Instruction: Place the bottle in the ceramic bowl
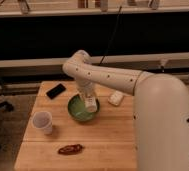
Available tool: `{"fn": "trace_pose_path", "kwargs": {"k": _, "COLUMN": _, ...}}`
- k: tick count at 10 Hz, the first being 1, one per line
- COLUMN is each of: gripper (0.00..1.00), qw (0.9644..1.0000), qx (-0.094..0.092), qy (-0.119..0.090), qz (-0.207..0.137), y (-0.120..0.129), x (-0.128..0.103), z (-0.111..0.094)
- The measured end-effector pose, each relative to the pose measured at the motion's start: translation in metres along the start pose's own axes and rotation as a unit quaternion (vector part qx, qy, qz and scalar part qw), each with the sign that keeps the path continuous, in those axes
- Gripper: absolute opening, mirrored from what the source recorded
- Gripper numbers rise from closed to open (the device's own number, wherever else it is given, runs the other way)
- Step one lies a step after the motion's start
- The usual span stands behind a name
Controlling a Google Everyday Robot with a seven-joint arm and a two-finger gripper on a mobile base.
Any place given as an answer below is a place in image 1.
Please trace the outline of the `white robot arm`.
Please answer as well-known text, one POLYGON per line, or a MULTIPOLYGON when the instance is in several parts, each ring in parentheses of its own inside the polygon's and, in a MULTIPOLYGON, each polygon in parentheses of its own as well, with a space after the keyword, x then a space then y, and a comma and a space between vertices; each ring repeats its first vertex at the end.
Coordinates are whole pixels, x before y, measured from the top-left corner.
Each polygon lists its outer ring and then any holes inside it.
POLYGON ((74 53, 63 71, 83 94, 97 83, 134 96, 137 171, 189 171, 189 91, 180 79, 94 66, 84 50, 74 53))

